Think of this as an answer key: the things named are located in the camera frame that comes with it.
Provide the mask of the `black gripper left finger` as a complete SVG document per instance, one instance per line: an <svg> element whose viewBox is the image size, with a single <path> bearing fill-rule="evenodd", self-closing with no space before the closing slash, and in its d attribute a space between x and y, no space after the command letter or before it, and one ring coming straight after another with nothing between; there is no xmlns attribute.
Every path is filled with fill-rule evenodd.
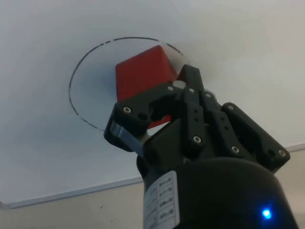
<svg viewBox="0 0 305 229"><path fill-rule="evenodd" d="M152 122L165 116L178 122L179 130L171 131L166 146L177 143L187 156L196 157L205 148L203 108L200 104L204 90L200 70L184 65L178 75L184 87L161 83L131 98L117 102L104 131L112 145L143 157L152 137L147 135Z"/></svg>

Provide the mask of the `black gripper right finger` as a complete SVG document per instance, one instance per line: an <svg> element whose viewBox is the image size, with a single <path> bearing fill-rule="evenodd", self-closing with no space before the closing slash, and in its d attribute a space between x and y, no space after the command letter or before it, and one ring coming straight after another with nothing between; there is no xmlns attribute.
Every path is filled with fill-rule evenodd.
<svg viewBox="0 0 305 229"><path fill-rule="evenodd" d="M271 172L290 160L290 153L237 105L219 104L216 97L205 90L198 68L193 68L193 73L203 107L205 156L244 159Z"/></svg>

